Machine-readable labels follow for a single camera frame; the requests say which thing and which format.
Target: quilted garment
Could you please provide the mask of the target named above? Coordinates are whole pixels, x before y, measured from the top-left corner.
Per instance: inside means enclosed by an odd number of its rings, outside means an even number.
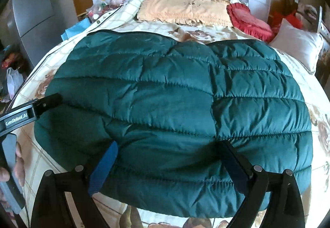
[[[102,193],[137,208],[233,216],[244,196],[219,160],[220,140],[267,171],[291,169],[301,193],[310,184],[308,109],[286,65],[261,41],[202,45],[100,30],[59,68],[46,95],[56,92],[63,104],[35,123],[38,143],[72,170],[116,140]]]

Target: metal screw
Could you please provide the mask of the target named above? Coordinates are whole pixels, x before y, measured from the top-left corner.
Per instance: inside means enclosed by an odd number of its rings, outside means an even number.
[[[288,174],[289,176],[292,176],[293,175],[293,172],[290,169],[286,169],[285,170],[285,173]]]
[[[77,172],[81,172],[83,169],[84,169],[83,165],[78,165],[75,167],[75,171],[77,171]]]
[[[253,169],[254,169],[255,171],[257,171],[257,172],[262,172],[262,167],[259,166],[259,165],[255,165],[255,166],[253,167]]]
[[[50,175],[52,175],[52,173],[53,173],[53,171],[52,170],[47,170],[45,173],[44,173],[44,175],[46,176],[46,177],[49,177]]]

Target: blue cloth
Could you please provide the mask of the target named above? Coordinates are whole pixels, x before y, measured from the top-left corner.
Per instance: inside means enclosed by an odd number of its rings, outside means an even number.
[[[85,31],[88,27],[90,27],[91,23],[88,18],[83,19],[82,21],[76,23],[74,26],[66,29],[65,32],[61,35],[62,40],[67,40],[81,32]]]

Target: plush toy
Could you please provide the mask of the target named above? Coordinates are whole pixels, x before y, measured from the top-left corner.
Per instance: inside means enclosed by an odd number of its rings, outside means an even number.
[[[110,0],[110,6],[118,8],[120,5],[122,5],[126,0]]]

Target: gray refrigerator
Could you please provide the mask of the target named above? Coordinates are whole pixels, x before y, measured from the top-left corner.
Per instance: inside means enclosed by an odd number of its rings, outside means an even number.
[[[7,26],[32,70],[62,41],[63,20],[55,15],[51,0],[11,0],[11,3]]]

